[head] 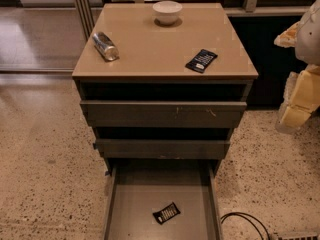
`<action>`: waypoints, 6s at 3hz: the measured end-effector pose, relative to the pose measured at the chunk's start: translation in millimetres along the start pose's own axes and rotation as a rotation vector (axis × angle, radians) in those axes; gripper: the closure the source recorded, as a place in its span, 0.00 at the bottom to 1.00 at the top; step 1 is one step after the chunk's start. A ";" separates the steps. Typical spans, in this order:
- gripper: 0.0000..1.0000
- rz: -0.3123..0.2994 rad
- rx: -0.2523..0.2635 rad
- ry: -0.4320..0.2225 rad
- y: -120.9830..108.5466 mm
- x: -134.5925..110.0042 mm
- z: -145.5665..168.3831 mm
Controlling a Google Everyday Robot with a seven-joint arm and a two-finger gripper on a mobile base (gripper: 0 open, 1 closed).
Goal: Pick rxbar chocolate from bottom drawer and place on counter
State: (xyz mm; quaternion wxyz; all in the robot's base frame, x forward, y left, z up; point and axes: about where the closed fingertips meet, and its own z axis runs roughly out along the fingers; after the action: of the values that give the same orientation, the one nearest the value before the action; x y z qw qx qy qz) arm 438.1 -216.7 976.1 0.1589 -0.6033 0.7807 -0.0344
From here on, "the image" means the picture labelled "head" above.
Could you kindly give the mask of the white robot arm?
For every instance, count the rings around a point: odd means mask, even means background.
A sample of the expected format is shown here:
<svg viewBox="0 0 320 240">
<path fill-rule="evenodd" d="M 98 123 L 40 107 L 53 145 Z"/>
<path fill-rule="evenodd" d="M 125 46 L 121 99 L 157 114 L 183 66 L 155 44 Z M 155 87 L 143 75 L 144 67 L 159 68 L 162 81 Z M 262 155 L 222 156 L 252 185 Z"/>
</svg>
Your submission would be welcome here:
<svg viewBox="0 0 320 240">
<path fill-rule="evenodd" d="M 274 44 L 295 49 L 295 56 L 307 64 L 300 73 L 291 72 L 286 80 L 276 129 L 292 133 L 320 107 L 320 0 L 301 19 L 274 40 Z"/>
</svg>

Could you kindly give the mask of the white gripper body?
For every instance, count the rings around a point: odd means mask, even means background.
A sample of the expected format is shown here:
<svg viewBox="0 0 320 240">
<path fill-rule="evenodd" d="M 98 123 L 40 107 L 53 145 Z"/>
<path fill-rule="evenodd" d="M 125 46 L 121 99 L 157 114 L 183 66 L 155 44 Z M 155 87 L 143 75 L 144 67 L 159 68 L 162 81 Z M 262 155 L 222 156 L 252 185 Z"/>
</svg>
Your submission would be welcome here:
<svg viewBox="0 0 320 240">
<path fill-rule="evenodd" d="M 291 25 L 287 30 L 285 30 L 275 38 L 274 44 L 283 48 L 295 47 L 297 42 L 298 26 L 298 22 Z"/>
</svg>

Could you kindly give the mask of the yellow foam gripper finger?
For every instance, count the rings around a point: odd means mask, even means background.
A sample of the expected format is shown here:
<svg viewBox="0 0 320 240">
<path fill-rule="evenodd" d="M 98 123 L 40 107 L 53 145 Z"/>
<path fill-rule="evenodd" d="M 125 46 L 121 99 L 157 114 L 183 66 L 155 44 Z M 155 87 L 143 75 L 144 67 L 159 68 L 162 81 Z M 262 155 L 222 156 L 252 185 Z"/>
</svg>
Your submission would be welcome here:
<svg viewBox="0 0 320 240">
<path fill-rule="evenodd" d="M 308 64 L 306 67 L 306 71 L 313 73 L 313 74 L 318 74 L 320 75 L 320 66 L 318 65 L 313 65 L 313 64 Z"/>
<path fill-rule="evenodd" d="M 287 78 L 284 101 L 279 109 L 279 124 L 300 128 L 320 106 L 320 76 L 303 70 Z"/>
</svg>

